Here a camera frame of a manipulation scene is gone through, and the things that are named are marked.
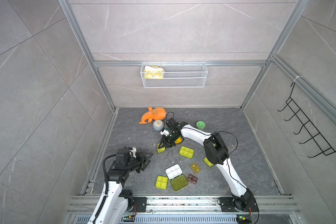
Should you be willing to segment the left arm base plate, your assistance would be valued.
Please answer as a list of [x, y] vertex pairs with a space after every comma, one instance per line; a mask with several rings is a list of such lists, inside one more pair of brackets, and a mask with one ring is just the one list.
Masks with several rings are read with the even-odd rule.
[[129, 212], [146, 212], [147, 197], [131, 197], [128, 199]]

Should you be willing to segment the dark red small pillbox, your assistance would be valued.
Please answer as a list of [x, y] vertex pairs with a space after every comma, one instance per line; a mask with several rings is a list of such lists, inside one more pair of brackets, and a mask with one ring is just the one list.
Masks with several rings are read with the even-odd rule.
[[188, 174], [187, 180], [192, 184], [196, 184], [198, 182], [198, 178], [193, 174]]

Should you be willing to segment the small yellow clear pillbox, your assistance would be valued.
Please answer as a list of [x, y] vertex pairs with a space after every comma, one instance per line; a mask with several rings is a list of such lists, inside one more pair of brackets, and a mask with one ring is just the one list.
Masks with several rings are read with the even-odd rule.
[[191, 164], [190, 168], [193, 170], [193, 172], [195, 174], [197, 174], [197, 173], [199, 173], [201, 171], [201, 169], [199, 168], [199, 166], [196, 163]]

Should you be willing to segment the green four-cell pillbox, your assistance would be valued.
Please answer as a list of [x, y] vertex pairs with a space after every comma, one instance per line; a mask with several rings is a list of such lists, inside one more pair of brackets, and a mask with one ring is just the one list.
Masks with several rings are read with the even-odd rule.
[[157, 153], [162, 153], [165, 151], [165, 147], [163, 144], [157, 145]]

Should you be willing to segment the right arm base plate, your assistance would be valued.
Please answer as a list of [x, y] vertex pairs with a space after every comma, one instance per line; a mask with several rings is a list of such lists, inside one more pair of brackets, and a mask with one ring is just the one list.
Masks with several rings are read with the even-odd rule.
[[259, 212], [258, 204], [255, 198], [252, 198], [247, 204], [238, 203], [233, 197], [219, 197], [217, 204], [222, 212]]

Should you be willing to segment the green lid six-cell pillbox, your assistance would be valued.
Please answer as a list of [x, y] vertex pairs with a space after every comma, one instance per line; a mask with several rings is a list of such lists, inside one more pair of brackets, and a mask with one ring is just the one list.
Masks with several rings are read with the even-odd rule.
[[182, 146], [180, 148], [179, 155], [188, 159], [192, 159], [194, 156], [194, 152], [195, 152], [194, 149]]

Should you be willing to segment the orange whale toy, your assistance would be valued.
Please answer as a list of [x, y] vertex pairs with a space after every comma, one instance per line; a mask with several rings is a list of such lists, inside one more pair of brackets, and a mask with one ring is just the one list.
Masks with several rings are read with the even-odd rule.
[[151, 123], [153, 120], [164, 120], [168, 113], [162, 107], [157, 107], [153, 109], [152, 107], [148, 108], [148, 112], [144, 113], [141, 117], [139, 124]]

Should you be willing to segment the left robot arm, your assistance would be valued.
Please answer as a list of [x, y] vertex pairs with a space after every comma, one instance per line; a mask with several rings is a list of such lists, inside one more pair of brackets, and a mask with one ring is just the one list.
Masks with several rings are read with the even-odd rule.
[[123, 220], [133, 220], [138, 205], [134, 201], [133, 192], [124, 189], [124, 185], [129, 173], [144, 171], [152, 156], [153, 153], [139, 152], [135, 147], [124, 147], [103, 159], [104, 186], [89, 224], [117, 224], [126, 212], [131, 215], [123, 217]]

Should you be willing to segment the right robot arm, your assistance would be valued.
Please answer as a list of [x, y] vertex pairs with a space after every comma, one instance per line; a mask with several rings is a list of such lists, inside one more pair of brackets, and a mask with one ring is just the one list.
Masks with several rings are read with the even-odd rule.
[[237, 211], [247, 211], [256, 203], [253, 193], [243, 184], [239, 175], [235, 171], [228, 151], [228, 147], [223, 141], [220, 132], [205, 132], [205, 124], [198, 122], [197, 127], [193, 127], [186, 122], [178, 123], [175, 119], [166, 116], [160, 120], [161, 141], [157, 145], [157, 152], [161, 153], [167, 148], [172, 148], [188, 138], [204, 147], [206, 159], [217, 166], [227, 181], [234, 207]]

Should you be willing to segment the amber lid small pillbox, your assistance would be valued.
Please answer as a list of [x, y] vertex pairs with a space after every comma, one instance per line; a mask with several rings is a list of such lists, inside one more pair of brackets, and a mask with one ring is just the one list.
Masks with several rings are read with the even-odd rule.
[[183, 142], [184, 138], [183, 137], [178, 137], [176, 140], [175, 140], [175, 144], [181, 144]]

